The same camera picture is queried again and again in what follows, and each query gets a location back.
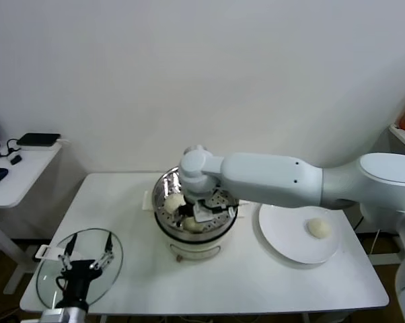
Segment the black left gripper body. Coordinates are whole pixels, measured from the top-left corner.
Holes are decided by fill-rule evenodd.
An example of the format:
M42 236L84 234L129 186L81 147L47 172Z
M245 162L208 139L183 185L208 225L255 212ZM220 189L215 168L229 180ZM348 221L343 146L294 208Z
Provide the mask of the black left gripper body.
M88 308L87 294L91 282L102 275L100 268L95 269L91 264L95 260L74 260L71 269L64 269L56 278L56 285L62 291L62 300L57 302L57 308Z

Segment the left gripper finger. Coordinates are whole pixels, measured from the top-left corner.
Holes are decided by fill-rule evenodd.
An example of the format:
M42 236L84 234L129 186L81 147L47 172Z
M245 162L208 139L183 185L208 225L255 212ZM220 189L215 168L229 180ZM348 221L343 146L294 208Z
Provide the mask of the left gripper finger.
M90 264L89 268L92 270L104 270L114 259L114 253L112 249L112 232L110 232L106 240L104 252L98 259Z
M59 255L59 260L62 263L61 271L69 271L72 269L71 256L77 241L77 233L73 234L71 240L67 243L64 252Z

